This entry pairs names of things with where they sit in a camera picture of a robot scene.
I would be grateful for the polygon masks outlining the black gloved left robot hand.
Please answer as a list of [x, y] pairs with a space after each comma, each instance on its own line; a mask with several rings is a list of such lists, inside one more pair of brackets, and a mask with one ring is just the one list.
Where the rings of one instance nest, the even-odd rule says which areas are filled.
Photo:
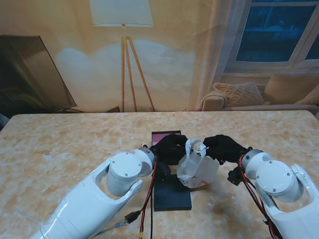
[[152, 146], [150, 150], [165, 165], [178, 165], [186, 154], [187, 140], [185, 135], [169, 134]]

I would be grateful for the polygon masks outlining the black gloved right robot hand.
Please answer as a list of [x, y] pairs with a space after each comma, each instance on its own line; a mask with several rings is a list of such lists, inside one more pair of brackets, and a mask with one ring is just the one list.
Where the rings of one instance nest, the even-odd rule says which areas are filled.
[[247, 148], [223, 134], [206, 137], [203, 144], [206, 146], [206, 156], [216, 159], [220, 165], [225, 162], [237, 163], [240, 157], [248, 152]]

